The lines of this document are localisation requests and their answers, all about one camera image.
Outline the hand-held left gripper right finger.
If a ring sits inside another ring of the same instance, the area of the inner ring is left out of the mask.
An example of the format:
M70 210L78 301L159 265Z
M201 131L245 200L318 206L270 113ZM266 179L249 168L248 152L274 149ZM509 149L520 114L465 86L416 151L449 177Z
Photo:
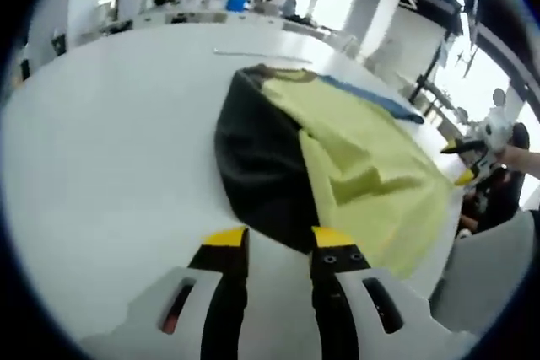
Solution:
M346 234L314 227L312 305L324 359L435 359L448 338L428 301L370 266Z

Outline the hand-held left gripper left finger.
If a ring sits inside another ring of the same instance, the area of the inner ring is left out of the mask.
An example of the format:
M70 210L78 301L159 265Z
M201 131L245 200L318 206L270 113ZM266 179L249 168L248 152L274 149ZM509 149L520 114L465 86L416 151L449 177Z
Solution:
M236 359L247 305L247 227L208 236L189 264L143 290L125 320L89 336L91 359Z

